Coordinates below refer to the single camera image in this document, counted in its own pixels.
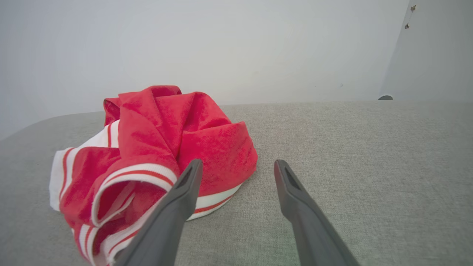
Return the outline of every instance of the white ribbed trim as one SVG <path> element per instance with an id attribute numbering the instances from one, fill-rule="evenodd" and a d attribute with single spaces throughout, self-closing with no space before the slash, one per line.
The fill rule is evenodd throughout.
<path id="1" fill-rule="evenodd" d="M 204 212 L 200 212 L 200 213 L 194 213 L 192 214 L 187 220 L 190 221 L 190 220 L 194 220 L 194 219 L 197 219 L 197 218 L 201 218 L 205 215 L 209 215 L 211 214 L 212 212 L 218 210 L 220 207 L 222 207 L 223 205 L 225 205 L 225 203 L 227 203 L 229 200 L 231 200 L 231 198 L 229 198 L 228 200 L 222 202 L 222 204 L 219 204 L 217 205 L 216 207 L 210 209 L 210 210 L 206 210 Z"/>
<path id="2" fill-rule="evenodd" d="M 114 263 L 115 255 L 118 253 L 118 251 L 127 247 L 131 240 L 133 240 L 133 237 L 123 242 L 121 241 L 136 232 L 137 230 L 139 230 L 143 226 L 143 224 L 149 218 L 151 213 L 156 209 L 156 206 L 161 202 L 161 199 L 163 199 L 165 196 L 166 195 L 162 196 L 156 203 L 154 203 L 134 224 L 130 225 L 122 231 L 116 232 L 113 235 L 109 235 L 102 242 L 101 251 L 105 254 L 108 263 Z"/>
<path id="3" fill-rule="evenodd" d="M 231 188 L 229 190 L 226 190 L 226 191 L 223 191 L 223 192 L 220 192 L 220 193 L 198 197 L 197 202 L 195 203 L 195 209 L 197 210 L 197 209 L 209 207 L 209 206 L 212 206 L 214 204 L 217 204 L 217 203 L 221 202 L 222 200 L 224 200 L 224 199 L 230 197 L 231 195 L 233 195 L 241 187 L 241 185 L 242 184 L 237 185 L 234 188 Z"/>
<path id="4" fill-rule="evenodd" d="M 107 176 L 107 178 L 105 178 L 102 185 L 105 185 L 110 179 L 114 178 L 117 175 L 130 172 L 130 171 L 136 171 L 136 170 L 155 172 L 157 174 L 167 177 L 169 180 L 171 180 L 173 184 L 176 183 L 177 181 L 177 177 L 174 174 L 174 172 L 171 169 L 167 168 L 166 166 L 155 164 L 155 163 L 141 163 L 141 164 L 135 164 L 132 166 L 124 167 L 120 170 L 117 170 L 111 173 L 109 176 Z"/>
<path id="5" fill-rule="evenodd" d="M 135 188 L 135 184 L 132 182 L 128 183 L 123 188 L 123 190 L 120 192 L 120 194 L 118 194 L 117 198 L 113 202 L 112 206 L 110 206 L 110 209 L 108 210 L 108 212 L 103 216 L 101 220 L 97 221 L 98 223 L 97 226 L 101 227 L 110 219 L 114 218 L 115 215 L 119 214 L 121 211 L 123 211 L 124 209 L 126 209 L 126 207 L 130 205 L 133 198 L 135 198 L 135 194 L 133 193 L 134 188 Z"/>
<path id="6" fill-rule="evenodd" d="M 110 124 L 110 148 L 118 148 L 118 124 L 120 120 L 117 120 Z"/>
<path id="7" fill-rule="evenodd" d="M 86 245 L 86 235 L 87 235 L 87 231 L 88 229 L 90 228 L 90 226 L 86 225 L 86 224 L 83 224 L 82 227 L 80 228 L 80 231 L 79 231 L 79 247 L 80 247 L 80 251 L 82 253 L 82 255 L 84 255 L 84 257 L 90 261 L 89 257 L 88 257 L 88 253 L 87 253 L 87 245 Z"/>
<path id="8" fill-rule="evenodd" d="M 102 226 L 105 222 L 113 218 L 113 216 L 115 216 L 116 214 L 118 214 L 124 209 L 124 208 L 121 208 L 120 210 L 114 210 L 111 208 L 111 212 L 112 212 L 111 216 L 104 216 L 102 221 L 99 221 L 97 218 L 98 209 L 100 207 L 99 206 L 100 197 L 102 196 L 103 192 L 108 187 L 114 184 L 117 184 L 119 182 L 125 182 L 125 181 L 141 181 L 141 182 L 148 182 L 148 183 L 154 184 L 158 187 L 163 188 L 166 191 L 169 191 L 172 188 L 172 186 L 168 182 L 155 176 L 150 176 L 147 174 L 126 174 L 127 172 L 136 171 L 136 170 L 146 170 L 146 171 L 154 172 L 156 174 L 159 174 L 161 176 L 168 178 L 173 184 L 177 180 L 177 178 L 175 177 L 175 174 L 169 168 L 162 165 L 158 165 L 158 164 L 152 164 L 152 163 L 137 164 L 137 165 L 125 167 L 125 168 L 115 171 L 114 173 L 110 174 L 107 178 L 105 178 L 105 180 L 103 181 L 102 185 L 100 186 L 99 190 L 97 191 L 94 197 L 94 201 L 92 203 L 91 214 L 92 214 L 92 223 L 95 226 L 97 227 Z"/>
<path id="9" fill-rule="evenodd" d="M 74 166 L 74 160 L 76 159 L 76 155 L 79 150 L 80 149 L 77 148 L 67 148 L 63 151 L 57 151 L 54 156 L 53 166 L 51 168 L 51 178 L 49 181 L 49 205 L 56 211 L 59 211 L 59 204 L 61 202 L 61 198 L 72 182 L 72 167 Z M 66 183 L 64 184 L 64 168 L 62 161 L 66 153 L 68 153 L 66 158 L 67 173 Z"/>
<path id="10" fill-rule="evenodd" d="M 108 147 L 108 134 L 107 134 L 107 127 L 105 126 L 104 129 L 102 129 L 97 135 L 93 136 L 84 144 L 80 145 L 78 148 L 84 148 L 84 147 L 100 147 L 100 148 L 106 148 Z"/>
<path id="11" fill-rule="evenodd" d="M 227 200 L 225 200 L 225 199 L 232 196 L 240 187 L 241 187 L 241 184 L 237 185 L 236 187 L 234 187 L 232 189 L 229 189 L 229 190 L 226 190 L 226 191 L 223 191 L 223 192 L 220 192 L 220 193 L 198 197 L 197 198 L 197 203 L 196 203 L 196 210 L 199 209 L 199 208 L 209 207 L 209 206 L 218 204 L 220 202 L 221 202 L 221 204 L 218 204 L 217 206 L 213 207 L 212 209 L 206 210 L 204 212 L 194 213 L 187 220 L 190 221 L 192 219 L 203 217 L 205 215 L 208 215 L 208 214 L 216 211 L 217 209 L 222 207 L 225 203 L 227 203 L 231 198 L 229 198 Z M 130 227 L 128 227 L 128 228 L 126 228 L 126 229 L 124 229 L 120 232 L 117 232 L 113 235 L 108 236 L 104 240 L 104 242 L 102 244 L 102 247 L 103 247 L 103 252 L 105 253 L 105 256 L 107 257 L 107 262 L 108 263 L 110 263 L 111 265 L 114 263 L 114 257 L 116 255 L 116 253 L 118 251 L 124 249 L 125 247 L 127 247 L 129 245 L 129 243 L 131 242 L 131 240 L 133 239 L 133 237 L 131 237 L 127 240 L 124 240 L 124 241 L 123 241 L 123 239 L 127 238 L 129 235 L 133 234 L 136 230 L 139 230 L 143 226 L 143 224 L 146 222 L 148 217 L 155 210 L 156 206 L 159 204 L 159 202 L 165 196 L 166 195 L 162 196 L 133 225 L 131 225 Z"/>
<path id="12" fill-rule="evenodd" d="M 69 154 L 67 155 L 66 158 L 66 168 L 67 168 L 67 175 L 66 175 L 66 186 L 64 187 L 62 194 L 59 195 L 59 198 L 62 198 L 64 193 L 66 193 L 66 190 L 69 188 L 70 184 L 72 183 L 72 173 L 73 170 L 72 167 L 74 166 L 74 161 L 76 159 L 77 153 L 80 151 L 80 149 L 72 149 Z"/>
<path id="13" fill-rule="evenodd" d="M 108 129 L 110 127 L 110 143 L 111 148 L 118 148 L 118 124 L 120 120 L 117 120 L 111 124 L 106 125 L 99 133 L 90 138 L 84 144 L 80 145 L 78 148 L 84 147 L 108 147 Z"/>
<path id="14" fill-rule="evenodd" d="M 62 167 L 62 158 L 69 148 L 63 151 L 57 151 L 53 159 L 53 167 L 51 168 L 51 179 L 49 180 L 49 205 L 59 211 L 59 193 L 61 192 L 62 183 L 64 182 L 64 169 Z"/>

